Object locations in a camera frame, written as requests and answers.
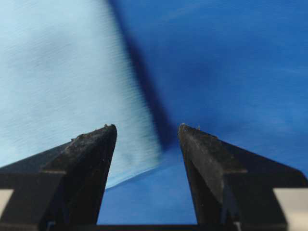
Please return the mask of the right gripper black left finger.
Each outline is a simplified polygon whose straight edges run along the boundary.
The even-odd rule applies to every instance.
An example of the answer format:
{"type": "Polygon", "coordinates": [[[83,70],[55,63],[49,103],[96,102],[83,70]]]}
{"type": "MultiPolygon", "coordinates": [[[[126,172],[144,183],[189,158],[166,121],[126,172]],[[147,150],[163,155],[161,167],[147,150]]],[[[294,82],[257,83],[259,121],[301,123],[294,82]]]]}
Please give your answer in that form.
{"type": "Polygon", "coordinates": [[[0,169],[3,231],[69,231],[94,226],[115,149],[106,125],[0,169]]]}

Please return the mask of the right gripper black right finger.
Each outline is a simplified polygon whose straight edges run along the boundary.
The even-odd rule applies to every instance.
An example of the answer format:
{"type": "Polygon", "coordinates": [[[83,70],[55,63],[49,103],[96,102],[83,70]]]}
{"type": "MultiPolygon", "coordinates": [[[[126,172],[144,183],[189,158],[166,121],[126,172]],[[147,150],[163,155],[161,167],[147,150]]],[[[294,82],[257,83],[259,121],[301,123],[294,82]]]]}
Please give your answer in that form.
{"type": "Polygon", "coordinates": [[[197,223],[229,231],[305,231],[308,180],[292,167],[181,124],[197,223]]]}

